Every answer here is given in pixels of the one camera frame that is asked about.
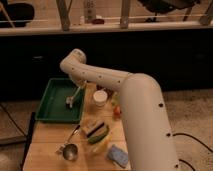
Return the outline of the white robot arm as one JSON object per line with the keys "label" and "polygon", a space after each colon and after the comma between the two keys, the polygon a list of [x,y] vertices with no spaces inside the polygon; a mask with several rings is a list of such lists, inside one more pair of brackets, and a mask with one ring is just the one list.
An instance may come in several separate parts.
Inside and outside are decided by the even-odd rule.
{"label": "white robot arm", "polygon": [[78,86],[89,81],[116,91],[132,171],[181,171],[161,87],[151,76],[91,66],[79,49],[60,62]]}

